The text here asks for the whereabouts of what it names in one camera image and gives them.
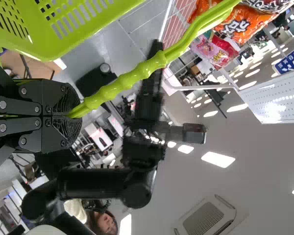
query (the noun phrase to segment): white pegboard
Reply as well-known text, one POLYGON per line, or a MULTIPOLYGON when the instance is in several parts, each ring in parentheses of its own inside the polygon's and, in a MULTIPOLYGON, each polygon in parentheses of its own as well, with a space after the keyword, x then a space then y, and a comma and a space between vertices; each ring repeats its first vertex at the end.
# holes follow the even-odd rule
POLYGON ((262 124, 294 123, 294 71, 239 95, 262 124))

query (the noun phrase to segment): person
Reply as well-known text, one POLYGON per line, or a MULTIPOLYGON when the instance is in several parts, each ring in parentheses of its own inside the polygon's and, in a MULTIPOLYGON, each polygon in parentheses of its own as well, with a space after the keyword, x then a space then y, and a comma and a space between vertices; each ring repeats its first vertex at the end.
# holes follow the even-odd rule
POLYGON ((275 27, 283 27, 284 30, 289 30, 290 27, 288 26, 288 22, 285 19, 286 12, 282 12, 277 18, 275 18, 272 23, 275 27))
POLYGON ((275 38, 275 39, 277 39, 280 35, 281 35, 281 33, 279 33, 279 31, 276 31, 272 34, 273 38, 275 38))
POLYGON ((106 208, 107 206, 102 206, 99 200, 72 199, 64 203, 65 211, 75 216, 96 235, 117 235, 116 219, 106 208))

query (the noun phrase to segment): ceiling air conditioner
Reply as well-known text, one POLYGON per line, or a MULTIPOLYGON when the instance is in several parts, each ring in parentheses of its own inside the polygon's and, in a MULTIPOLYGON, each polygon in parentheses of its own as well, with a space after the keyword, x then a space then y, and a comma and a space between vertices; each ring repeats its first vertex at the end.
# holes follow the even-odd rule
POLYGON ((248 213, 237 210, 222 197, 205 197, 174 224, 175 235, 225 235, 241 223, 248 213))

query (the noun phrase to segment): basket handle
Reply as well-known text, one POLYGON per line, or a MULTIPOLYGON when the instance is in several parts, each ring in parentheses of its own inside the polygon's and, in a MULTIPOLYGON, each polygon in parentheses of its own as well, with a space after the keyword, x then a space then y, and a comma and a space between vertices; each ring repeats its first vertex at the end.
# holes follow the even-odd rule
POLYGON ((131 72, 120 75, 114 83, 101 87, 96 94, 86 97, 84 102, 75 107, 67 116, 81 118, 97 109, 104 102, 113 100, 120 92, 131 89, 139 80, 149 78, 153 72, 164 68, 168 63, 181 56, 197 36, 224 21, 240 1, 223 0, 204 12, 195 19, 179 42, 164 51, 158 51, 151 59, 139 63, 131 72))

